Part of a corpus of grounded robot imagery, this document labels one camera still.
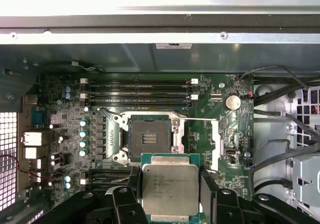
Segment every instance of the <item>label sticker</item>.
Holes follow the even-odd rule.
[[[156,44],[158,50],[160,49],[191,49],[192,44],[179,44],[179,43],[170,43],[170,44]]]

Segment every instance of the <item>mounting screw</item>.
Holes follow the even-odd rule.
[[[223,39],[223,40],[226,40],[228,38],[228,34],[226,32],[222,32],[220,34],[220,37]]]
[[[267,200],[269,200],[269,197],[267,197],[266,195],[260,195],[259,199],[267,201]]]
[[[7,100],[14,100],[15,95],[14,95],[14,94],[11,94],[11,93],[8,93],[8,94],[6,95],[6,98],[7,98]]]
[[[223,190],[222,190],[222,193],[225,194],[225,195],[230,195],[230,194],[231,194],[231,191],[228,190],[228,189],[223,189]]]
[[[14,40],[18,38],[18,35],[16,35],[15,32],[12,32],[10,35],[11,35],[11,38],[13,38]]]
[[[88,193],[84,194],[82,198],[87,199],[87,198],[93,197],[93,195],[94,195],[93,193],[88,192]]]

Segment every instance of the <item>red wire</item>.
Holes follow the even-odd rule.
[[[16,158],[16,157],[13,156],[13,155],[0,155],[0,158],[6,157],[6,156],[7,156],[7,157],[10,157],[10,158],[12,158],[12,159],[14,159],[14,160],[16,161],[16,170],[17,170],[17,171],[20,171],[20,172],[25,173],[25,174],[32,175],[32,176],[34,176],[34,177],[39,177],[40,179],[44,179],[44,180],[50,179],[50,178],[48,178],[48,177],[38,176],[37,174],[35,174],[35,173],[33,173],[33,172],[25,171],[25,170],[21,169],[21,168],[20,168],[19,161],[18,161],[18,158]]]

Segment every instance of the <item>black cable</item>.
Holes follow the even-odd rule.
[[[311,81],[311,82],[307,82],[307,85],[312,87],[312,86],[319,86],[320,85],[320,81]],[[272,100],[275,100],[277,98],[280,98],[283,95],[289,94],[291,92],[294,92],[296,90],[301,89],[301,86],[299,84],[290,84],[287,86],[284,86],[280,89],[277,89],[275,91],[272,91],[270,93],[267,93],[265,95],[256,97],[254,100],[254,106],[259,106],[262,104],[266,104]]]
[[[263,111],[263,110],[254,110],[255,114],[259,115],[267,115],[267,116],[274,116],[279,117],[281,116],[280,112],[277,111]],[[297,124],[305,133],[309,134],[311,137],[314,138],[316,141],[320,141],[320,134],[312,130],[309,126],[303,124],[301,121],[299,121],[297,118],[293,117],[290,114],[285,114],[286,118],[292,120],[294,123]]]
[[[268,186],[268,185],[282,185],[284,188],[288,188],[292,190],[292,181],[288,179],[280,179],[280,180],[267,180],[265,182],[262,182],[261,184],[257,185],[254,189],[255,192],[258,190]]]
[[[253,162],[257,159],[257,156],[259,156],[259,154],[261,153],[261,150],[263,148],[265,148],[267,145],[269,145],[270,143],[286,143],[286,151],[290,151],[290,141],[288,139],[273,139],[273,140],[267,140],[266,142],[262,143],[258,149],[255,152],[255,155],[253,156]]]
[[[255,195],[254,178],[253,178],[255,172],[257,172],[258,170],[260,170],[266,166],[275,164],[279,161],[286,160],[286,159],[293,158],[293,157],[297,157],[297,156],[301,156],[301,155],[311,154],[311,153],[314,153],[317,151],[320,151],[320,143],[319,142],[314,145],[311,145],[311,146],[302,147],[299,149],[292,150],[290,152],[275,155],[275,156],[261,162],[260,164],[256,165],[254,168],[252,168],[248,171],[249,189],[250,189],[251,195],[252,196]]]
[[[254,69],[254,70],[250,70],[248,72],[245,72],[243,75],[240,76],[239,78],[239,85],[245,89],[245,91],[247,93],[250,93],[251,91],[243,84],[242,80],[245,76],[247,75],[250,75],[252,73],[255,73],[257,71],[261,71],[261,70],[267,70],[267,69],[274,69],[274,68],[280,68],[280,69],[283,69],[285,71],[288,72],[288,74],[290,74],[292,76],[292,78],[294,80],[296,80],[300,85],[302,85],[306,90],[309,89],[309,87],[300,79],[298,78],[294,73],[292,73],[286,66],[283,66],[283,65],[271,65],[271,66],[265,66],[265,67],[261,67],[261,68],[257,68],[257,69]]]
[[[320,76],[300,77],[300,80],[307,84],[310,81],[320,81]],[[266,77],[266,76],[255,76],[253,79],[255,85],[266,85],[266,84],[296,84],[297,82],[291,77]]]
[[[116,112],[113,112],[113,111],[111,111],[111,110],[108,110],[108,109],[107,109],[107,108],[105,108],[105,107],[102,107],[102,108],[100,108],[100,109],[105,110],[105,111],[107,111],[108,113],[110,113],[110,114],[112,114],[112,115],[117,115],[117,116],[122,117],[122,115],[121,115],[121,114],[116,113]]]

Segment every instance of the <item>motherboard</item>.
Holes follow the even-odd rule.
[[[253,99],[233,74],[42,75],[32,127],[49,145],[57,205],[80,190],[125,185],[143,153],[199,154],[220,188],[245,199]],[[253,79],[244,80],[250,90]]]

